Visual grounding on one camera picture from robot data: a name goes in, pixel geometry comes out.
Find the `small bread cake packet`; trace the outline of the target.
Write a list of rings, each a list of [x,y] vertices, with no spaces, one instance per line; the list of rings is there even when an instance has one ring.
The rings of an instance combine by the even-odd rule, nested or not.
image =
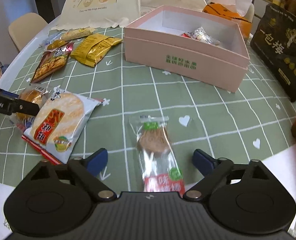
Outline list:
[[[29,85],[19,94],[18,109],[10,115],[10,121],[23,133],[32,126],[36,115],[49,98],[50,89],[45,85]]]

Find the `rice cracker packet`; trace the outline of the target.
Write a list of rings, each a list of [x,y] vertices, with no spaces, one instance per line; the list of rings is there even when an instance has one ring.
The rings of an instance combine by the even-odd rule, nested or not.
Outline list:
[[[102,103],[57,86],[23,137],[65,164],[92,112]]]

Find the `hawthorn lollipop packet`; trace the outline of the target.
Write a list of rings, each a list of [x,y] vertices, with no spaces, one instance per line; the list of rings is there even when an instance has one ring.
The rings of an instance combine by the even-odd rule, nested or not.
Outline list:
[[[138,160],[145,192],[185,193],[183,174],[168,135],[168,116],[141,115],[130,118],[136,136]]]

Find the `red vegetarian chicken packet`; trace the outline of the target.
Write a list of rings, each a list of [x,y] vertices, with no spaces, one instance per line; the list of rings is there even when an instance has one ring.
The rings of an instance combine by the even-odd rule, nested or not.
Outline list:
[[[45,51],[30,83],[37,83],[64,67],[70,57],[73,46],[74,42],[69,42],[53,51]]]

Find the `olive vacuum packet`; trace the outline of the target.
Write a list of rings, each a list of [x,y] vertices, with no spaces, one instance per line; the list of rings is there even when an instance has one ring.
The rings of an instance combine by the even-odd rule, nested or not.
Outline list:
[[[64,46],[67,42],[62,39],[51,40],[43,44],[41,47],[44,51],[54,51],[61,46]]]

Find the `yellow gold snack packet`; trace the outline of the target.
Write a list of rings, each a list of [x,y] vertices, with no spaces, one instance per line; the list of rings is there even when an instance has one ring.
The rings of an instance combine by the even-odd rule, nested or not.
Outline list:
[[[94,68],[113,46],[120,44],[121,38],[109,37],[99,33],[86,37],[70,54],[72,59]]]

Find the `long yellow biscuit packet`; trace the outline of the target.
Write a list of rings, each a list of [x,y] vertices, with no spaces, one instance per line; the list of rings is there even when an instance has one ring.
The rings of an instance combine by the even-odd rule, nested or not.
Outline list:
[[[92,35],[95,31],[96,29],[92,27],[72,29],[62,34],[60,39],[63,41],[75,40],[78,38],[83,38],[83,37]]]

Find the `white biscuit snack packet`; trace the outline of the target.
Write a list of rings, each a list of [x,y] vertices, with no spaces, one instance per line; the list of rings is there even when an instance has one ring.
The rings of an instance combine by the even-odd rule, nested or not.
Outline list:
[[[215,46],[219,46],[221,43],[217,39],[209,36],[202,27],[199,27],[193,31],[182,33],[181,36],[191,38],[193,40],[198,40],[203,43],[212,44]]]

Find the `green checked tablecloth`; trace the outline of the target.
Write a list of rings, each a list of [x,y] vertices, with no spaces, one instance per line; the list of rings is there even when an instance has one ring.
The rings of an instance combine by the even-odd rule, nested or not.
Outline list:
[[[186,184],[200,180],[191,163],[195,149],[236,163],[266,159],[293,145],[290,128],[296,102],[258,58],[250,63],[235,93],[177,74],[127,62],[122,44],[96,68],[69,60],[44,80],[86,97],[101,99],[84,127],[73,157],[85,158],[104,147],[108,165],[100,178],[115,191],[139,191],[133,116],[167,116],[168,134]]]

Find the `beige chair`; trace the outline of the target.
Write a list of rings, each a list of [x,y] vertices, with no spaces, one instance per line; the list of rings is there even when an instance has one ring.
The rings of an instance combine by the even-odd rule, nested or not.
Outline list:
[[[47,25],[43,17],[30,12],[14,20],[8,31],[16,48],[21,51]]]

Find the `pink cardboard box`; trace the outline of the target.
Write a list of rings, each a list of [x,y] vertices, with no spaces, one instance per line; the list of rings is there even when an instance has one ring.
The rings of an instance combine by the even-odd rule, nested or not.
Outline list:
[[[202,27],[219,46],[182,37]],[[237,23],[205,12],[163,5],[124,29],[125,59],[236,92],[249,54]]]

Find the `cream mesh food cover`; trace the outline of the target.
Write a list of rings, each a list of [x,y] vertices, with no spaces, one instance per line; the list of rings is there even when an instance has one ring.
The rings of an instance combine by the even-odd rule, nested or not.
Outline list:
[[[205,0],[66,0],[56,30],[125,27],[162,5],[201,11]]]

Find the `black plum snack bag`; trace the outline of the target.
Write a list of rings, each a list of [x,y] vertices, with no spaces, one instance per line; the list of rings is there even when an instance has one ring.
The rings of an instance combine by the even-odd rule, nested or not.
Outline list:
[[[296,16],[269,3],[251,39],[251,48],[296,101]]]

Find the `orange tissue pack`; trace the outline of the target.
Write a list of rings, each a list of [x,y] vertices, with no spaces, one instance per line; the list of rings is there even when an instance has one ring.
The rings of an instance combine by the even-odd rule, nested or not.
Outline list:
[[[237,23],[243,38],[249,38],[254,18],[252,0],[209,0],[203,12]]]

